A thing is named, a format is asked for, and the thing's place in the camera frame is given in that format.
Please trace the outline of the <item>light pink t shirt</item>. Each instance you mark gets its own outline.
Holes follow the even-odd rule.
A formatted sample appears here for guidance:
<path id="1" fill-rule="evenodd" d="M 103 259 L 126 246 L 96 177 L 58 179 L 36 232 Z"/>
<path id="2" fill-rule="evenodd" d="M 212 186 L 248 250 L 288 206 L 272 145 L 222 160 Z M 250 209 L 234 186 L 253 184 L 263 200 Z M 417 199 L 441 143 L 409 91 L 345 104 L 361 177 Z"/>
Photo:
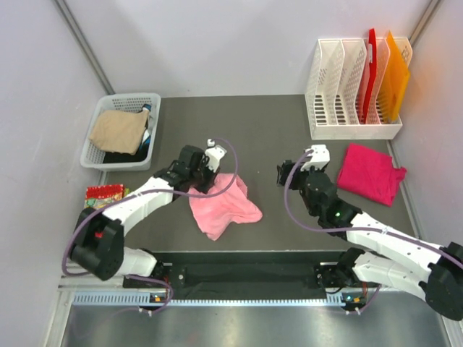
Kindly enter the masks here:
<path id="1" fill-rule="evenodd" d="M 237 176 L 233 184 L 216 197 L 190 197 L 192 215 L 200 231 L 210 240 L 217 241 L 230 223 L 259 222 L 263 213 L 247 194 L 247 185 Z"/>

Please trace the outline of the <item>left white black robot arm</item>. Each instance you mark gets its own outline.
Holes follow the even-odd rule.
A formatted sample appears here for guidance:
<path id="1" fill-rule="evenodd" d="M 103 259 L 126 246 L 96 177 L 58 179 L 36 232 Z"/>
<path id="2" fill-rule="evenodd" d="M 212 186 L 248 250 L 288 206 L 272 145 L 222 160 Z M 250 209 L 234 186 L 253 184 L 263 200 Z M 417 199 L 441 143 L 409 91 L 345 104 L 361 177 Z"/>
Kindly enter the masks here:
<path id="1" fill-rule="evenodd" d="M 226 150 L 220 145 L 201 150 L 186 145 L 179 157 L 154 173 L 141 187 L 120 201 L 96 209 L 87 207 L 77 220 L 75 238 L 66 258 L 100 280 L 135 275 L 147 286 L 159 285 L 164 270 L 153 254 L 125 246 L 125 236 L 157 209 L 195 188 L 206 193 L 213 186 Z"/>

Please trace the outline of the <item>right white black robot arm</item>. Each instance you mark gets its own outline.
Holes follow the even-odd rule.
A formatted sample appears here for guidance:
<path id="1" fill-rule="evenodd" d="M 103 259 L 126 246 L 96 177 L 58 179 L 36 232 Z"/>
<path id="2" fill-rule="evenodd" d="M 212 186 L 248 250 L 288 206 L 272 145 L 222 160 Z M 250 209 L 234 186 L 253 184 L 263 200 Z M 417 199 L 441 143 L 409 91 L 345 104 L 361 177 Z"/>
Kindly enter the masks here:
<path id="1" fill-rule="evenodd" d="M 286 160 L 277 167 L 277 184 L 299 192 L 320 232 L 353 245 L 339 258 L 339 280 L 399 289 L 450 320 L 462 320 L 462 245 L 420 241 L 381 223 L 338 196 L 326 165 Z"/>

